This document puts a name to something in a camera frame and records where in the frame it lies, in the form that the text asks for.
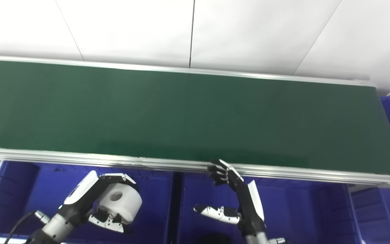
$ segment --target white cylinder with hole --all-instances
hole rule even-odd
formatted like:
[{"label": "white cylinder with hole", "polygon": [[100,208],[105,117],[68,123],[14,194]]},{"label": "white cylinder with hole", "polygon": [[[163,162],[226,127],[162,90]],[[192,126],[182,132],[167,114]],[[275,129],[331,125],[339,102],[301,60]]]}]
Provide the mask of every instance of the white cylinder with hole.
[{"label": "white cylinder with hole", "polygon": [[97,207],[113,216],[121,215],[123,224],[130,224],[141,207],[142,199],[139,193],[126,184],[110,184],[97,201]]}]

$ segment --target cable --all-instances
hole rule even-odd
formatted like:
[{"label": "cable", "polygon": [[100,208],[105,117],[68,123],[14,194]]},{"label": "cable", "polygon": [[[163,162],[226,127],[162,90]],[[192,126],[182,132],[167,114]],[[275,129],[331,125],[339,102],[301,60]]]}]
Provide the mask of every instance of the cable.
[{"label": "cable", "polygon": [[35,212],[36,212],[36,211],[31,211],[31,212],[26,213],[25,215],[22,216],[22,218],[20,218],[20,219],[16,222],[16,224],[15,224],[15,225],[13,226],[13,228],[10,230],[10,233],[8,234],[7,239],[6,239],[6,241],[4,242],[4,244],[7,244],[7,243],[8,243],[8,241],[10,240],[11,236],[13,235],[13,233],[14,233],[14,231],[17,229],[17,227],[18,227],[23,221],[25,221],[26,218],[28,218],[28,217],[31,216],[31,215],[34,215]]}]

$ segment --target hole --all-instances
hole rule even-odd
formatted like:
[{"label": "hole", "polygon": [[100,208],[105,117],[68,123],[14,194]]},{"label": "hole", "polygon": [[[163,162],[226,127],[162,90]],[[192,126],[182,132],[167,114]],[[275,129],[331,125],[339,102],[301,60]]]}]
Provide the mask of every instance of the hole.
[{"label": "hole", "polygon": [[117,191],[111,195],[110,200],[111,201],[118,201],[122,196],[123,196],[123,193],[120,191]]}]

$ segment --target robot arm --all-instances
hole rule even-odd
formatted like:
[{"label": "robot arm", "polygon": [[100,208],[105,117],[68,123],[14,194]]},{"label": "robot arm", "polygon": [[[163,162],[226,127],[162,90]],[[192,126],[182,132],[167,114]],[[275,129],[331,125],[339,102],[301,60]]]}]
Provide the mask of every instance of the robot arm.
[{"label": "robot arm", "polygon": [[[86,221],[103,228],[127,232],[142,204],[136,182],[126,174],[97,176],[90,171],[67,196],[56,215],[34,232],[27,244],[60,244],[73,229]],[[93,210],[97,201],[97,210]]]},{"label": "robot arm", "polygon": [[288,243],[284,238],[267,239],[263,205],[255,181],[245,184],[235,168],[221,159],[212,160],[212,163],[208,167],[210,178],[215,185],[228,184],[236,192],[240,208],[196,204],[194,211],[219,221],[237,224],[248,244]]}]

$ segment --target green belt surface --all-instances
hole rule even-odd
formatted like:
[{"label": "green belt surface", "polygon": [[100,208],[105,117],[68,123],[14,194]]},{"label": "green belt surface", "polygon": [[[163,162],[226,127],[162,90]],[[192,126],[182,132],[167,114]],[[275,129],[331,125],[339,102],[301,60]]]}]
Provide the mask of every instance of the green belt surface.
[{"label": "green belt surface", "polygon": [[0,148],[390,175],[369,86],[0,61]]}]

